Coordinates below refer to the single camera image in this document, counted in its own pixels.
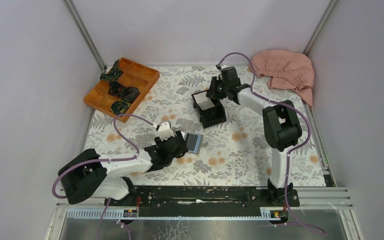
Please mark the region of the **black card tray box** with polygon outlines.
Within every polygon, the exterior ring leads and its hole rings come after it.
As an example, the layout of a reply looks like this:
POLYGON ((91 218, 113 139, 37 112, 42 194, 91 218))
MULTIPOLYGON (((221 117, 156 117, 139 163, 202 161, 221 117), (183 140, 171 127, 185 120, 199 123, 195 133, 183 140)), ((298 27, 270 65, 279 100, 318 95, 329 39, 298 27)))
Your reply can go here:
POLYGON ((193 108, 196 109, 199 122, 202 124, 202 127, 204 129, 225 123, 227 121, 225 108, 219 99, 211 99, 215 107, 206 109, 206 110, 200 109, 200 107, 198 106, 198 104, 194 99, 194 95, 196 95, 197 93, 206 92, 206 91, 207 90, 203 90, 203 91, 199 91, 191 94, 191 97, 193 100, 193 108))

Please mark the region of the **black credit card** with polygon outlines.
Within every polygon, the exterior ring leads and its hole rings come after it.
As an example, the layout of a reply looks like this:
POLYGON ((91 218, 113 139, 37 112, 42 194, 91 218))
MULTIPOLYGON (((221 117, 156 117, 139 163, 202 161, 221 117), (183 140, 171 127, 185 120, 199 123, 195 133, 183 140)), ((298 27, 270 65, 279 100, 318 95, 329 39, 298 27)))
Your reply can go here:
POLYGON ((187 148, 190 152, 196 152, 197 142, 199 141, 199 136, 193 133, 187 133, 185 137, 187 148))

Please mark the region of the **grey leather card holder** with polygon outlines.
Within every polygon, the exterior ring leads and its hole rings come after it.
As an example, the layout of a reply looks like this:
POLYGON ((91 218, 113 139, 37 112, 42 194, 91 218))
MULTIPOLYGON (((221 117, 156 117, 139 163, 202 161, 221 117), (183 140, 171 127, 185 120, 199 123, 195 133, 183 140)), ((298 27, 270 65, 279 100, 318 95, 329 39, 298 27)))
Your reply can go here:
POLYGON ((181 132, 186 142, 188 152, 198 155, 200 153, 204 136, 198 133, 181 132))

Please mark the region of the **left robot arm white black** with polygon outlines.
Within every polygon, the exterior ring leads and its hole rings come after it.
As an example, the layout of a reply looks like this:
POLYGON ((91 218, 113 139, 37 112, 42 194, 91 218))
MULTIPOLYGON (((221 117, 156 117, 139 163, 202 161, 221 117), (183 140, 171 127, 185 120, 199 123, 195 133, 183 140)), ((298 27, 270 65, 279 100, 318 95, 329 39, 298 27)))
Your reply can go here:
POLYGON ((166 140, 155 138, 155 144, 141 149, 138 154, 99 155, 95 149, 84 150, 62 167, 52 187, 55 197, 67 199, 71 205, 94 198, 108 198, 122 206, 136 202, 137 191, 129 173, 148 173, 171 165, 173 159, 188 152, 186 133, 177 130, 166 140))

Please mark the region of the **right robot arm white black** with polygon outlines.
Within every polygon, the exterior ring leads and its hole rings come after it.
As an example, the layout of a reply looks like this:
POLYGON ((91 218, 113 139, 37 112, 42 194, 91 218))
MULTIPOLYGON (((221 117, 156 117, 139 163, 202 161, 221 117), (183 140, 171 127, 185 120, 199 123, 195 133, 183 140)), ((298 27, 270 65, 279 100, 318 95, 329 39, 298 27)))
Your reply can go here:
POLYGON ((281 205, 287 194, 283 188, 291 187, 289 182, 290 155, 302 136, 298 111, 291 100, 274 101, 252 91, 249 84, 242 84, 233 66, 222 68, 218 76, 211 78, 206 97, 221 100, 228 98, 237 105, 247 107, 262 117, 263 133, 272 150, 270 186, 267 201, 273 206, 281 205))

